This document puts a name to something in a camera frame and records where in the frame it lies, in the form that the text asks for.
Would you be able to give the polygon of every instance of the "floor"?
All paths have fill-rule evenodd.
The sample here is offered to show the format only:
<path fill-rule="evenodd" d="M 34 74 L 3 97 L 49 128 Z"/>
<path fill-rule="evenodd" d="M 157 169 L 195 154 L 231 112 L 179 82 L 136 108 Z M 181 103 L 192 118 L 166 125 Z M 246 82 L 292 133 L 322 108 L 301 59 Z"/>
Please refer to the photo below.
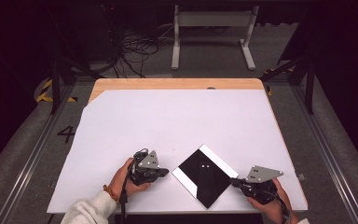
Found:
<path fill-rule="evenodd" d="M 240 29 L 182 32 L 177 71 L 171 69 L 172 34 L 166 34 L 158 52 L 144 62 L 142 73 L 146 77 L 173 78 L 261 77 L 267 69 L 277 67 L 276 62 L 295 29 L 295 24 L 255 27 L 250 43 L 255 71 L 247 69 L 241 54 Z M 136 54 L 128 57 L 142 59 Z M 118 67 L 121 76 L 137 77 L 126 65 L 123 68 L 124 73 Z M 138 63 L 134 68 L 141 71 Z M 117 76 L 113 69 L 103 75 Z M 265 85 L 271 89 L 268 98 L 309 203 L 309 210 L 298 215 L 307 217 L 310 223 L 358 223 L 358 153 L 318 82 L 314 87 L 314 115 L 310 115 L 303 104 L 304 81 L 292 87 L 286 78 L 282 74 Z M 70 129 L 73 128 L 72 133 L 76 131 L 94 81 L 78 75 L 75 86 L 62 87 L 62 95 L 76 101 L 65 102 L 54 116 L 49 114 L 51 102 L 39 102 L 7 144 L 0 156 L 0 223 L 61 222 L 62 215 L 52 216 L 46 211 L 71 148 Z M 35 90 L 35 96 L 39 92 L 40 88 Z"/>

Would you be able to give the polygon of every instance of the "white strip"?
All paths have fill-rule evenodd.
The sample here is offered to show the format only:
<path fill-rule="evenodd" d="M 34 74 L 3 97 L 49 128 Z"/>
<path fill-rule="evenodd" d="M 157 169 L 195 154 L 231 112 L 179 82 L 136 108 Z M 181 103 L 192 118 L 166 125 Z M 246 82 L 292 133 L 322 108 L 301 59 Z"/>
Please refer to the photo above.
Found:
<path fill-rule="evenodd" d="M 197 185 L 195 185 L 179 167 L 172 171 L 172 174 L 185 186 L 191 195 L 197 198 Z"/>
<path fill-rule="evenodd" d="M 218 157 L 214 152 L 211 151 L 205 145 L 202 145 L 199 150 L 203 152 L 211 161 L 213 161 L 220 169 L 222 169 L 229 177 L 237 178 L 239 175 L 235 172 L 227 163 L 225 163 L 220 157 Z"/>

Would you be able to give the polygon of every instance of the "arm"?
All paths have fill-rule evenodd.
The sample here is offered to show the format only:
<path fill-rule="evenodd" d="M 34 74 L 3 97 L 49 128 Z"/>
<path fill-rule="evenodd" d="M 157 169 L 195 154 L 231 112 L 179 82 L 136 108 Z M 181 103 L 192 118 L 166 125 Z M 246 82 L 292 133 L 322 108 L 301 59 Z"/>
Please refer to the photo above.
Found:
<path fill-rule="evenodd" d="M 66 212 L 62 223 L 107 223 L 107 218 L 117 207 L 128 167 L 132 161 L 133 158 L 129 158 L 126 163 L 117 170 L 106 191 L 101 190 L 91 200 L 83 199 L 74 203 Z M 126 191 L 128 197 L 130 197 L 133 193 L 144 191 L 148 187 L 150 187 L 150 183 L 136 186 L 128 180 Z"/>
<path fill-rule="evenodd" d="M 282 188 L 281 183 L 278 181 L 278 179 L 273 179 L 272 181 L 274 182 L 275 186 L 277 187 L 279 196 L 286 204 L 286 206 L 289 209 L 290 214 L 292 216 L 292 220 L 287 223 L 288 224 L 297 224 L 299 222 L 299 219 L 292 210 L 292 205 L 290 204 L 289 197 L 287 196 L 286 191 L 284 191 L 284 189 Z M 258 209 L 261 212 L 265 213 L 271 221 L 273 221 L 276 224 L 282 224 L 282 222 L 283 222 L 282 208 L 281 208 L 281 204 L 279 203 L 278 200 L 275 199 L 274 201 L 272 201 L 268 204 L 265 204 L 265 205 L 258 203 L 255 199 L 250 198 L 250 197 L 248 197 L 247 200 L 255 209 Z"/>

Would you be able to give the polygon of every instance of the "hand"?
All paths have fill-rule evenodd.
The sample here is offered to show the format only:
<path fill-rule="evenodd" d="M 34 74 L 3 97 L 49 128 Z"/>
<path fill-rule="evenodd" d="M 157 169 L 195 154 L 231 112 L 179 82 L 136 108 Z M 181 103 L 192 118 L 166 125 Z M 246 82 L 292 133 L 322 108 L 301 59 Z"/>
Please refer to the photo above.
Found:
<path fill-rule="evenodd" d="M 278 179 L 272 179 L 272 182 L 274 182 L 275 186 L 277 187 L 279 196 L 284 201 L 287 209 L 289 209 L 289 211 L 292 215 L 292 220 L 290 223 L 296 224 L 299 220 L 298 220 L 298 217 L 296 216 L 296 214 L 292 211 L 292 205 L 290 204 L 289 197 L 287 196 L 286 191 L 284 191 L 284 189 L 282 188 L 281 183 L 279 182 Z M 265 213 L 266 216 L 271 221 L 273 221 L 277 224 L 282 224 L 282 221 L 283 221 L 282 207 L 278 200 L 275 199 L 274 201 L 267 203 L 265 205 L 259 203 L 258 201 L 256 201 L 255 199 L 253 199 L 251 197 L 248 197 L 247 201 L 252 205 L 253 208 Z"/>
<path fill-rule="evenodd" d="M 112 181 L 109 184 L 108 188 L 110 188 L 111 192 L 116 194 L 118 198 L 120 198 L 120 193 L 123 188 L 124 179 L 126 178 L 128 168 L 132 163 L 132 161 L 133 158 L 127 159 L 126 163 L 124 163 L 124 165 L 117 170 L 115 176 L 113 176 Z M 149 187 L 150 187 L 150 183 L 144 183 L 140 186 L 136 186 L 132 183 L 132 181 L 127 180 L 127 184 L 126 184 L 127 197 L 130 197 L 135 192 L 144 191 Z"/>

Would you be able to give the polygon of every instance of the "sleeve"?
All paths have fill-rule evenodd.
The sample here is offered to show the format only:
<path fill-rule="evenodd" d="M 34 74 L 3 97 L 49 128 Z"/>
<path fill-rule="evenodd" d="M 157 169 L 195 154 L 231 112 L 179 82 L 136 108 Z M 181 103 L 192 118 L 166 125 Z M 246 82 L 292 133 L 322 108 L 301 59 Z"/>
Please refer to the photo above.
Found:
<path fill-rule="evenodd" d="M 68 209 L 62 223 L 108 223 L 107 218 L 116 209 L 117 204 L 110 195 L 101 190 L 91 200 L 79 200 Z"/>
<path fill-rule="evenodd" d="M 299 221 L 297 224 L 310 224 L 306 218 Z"/>

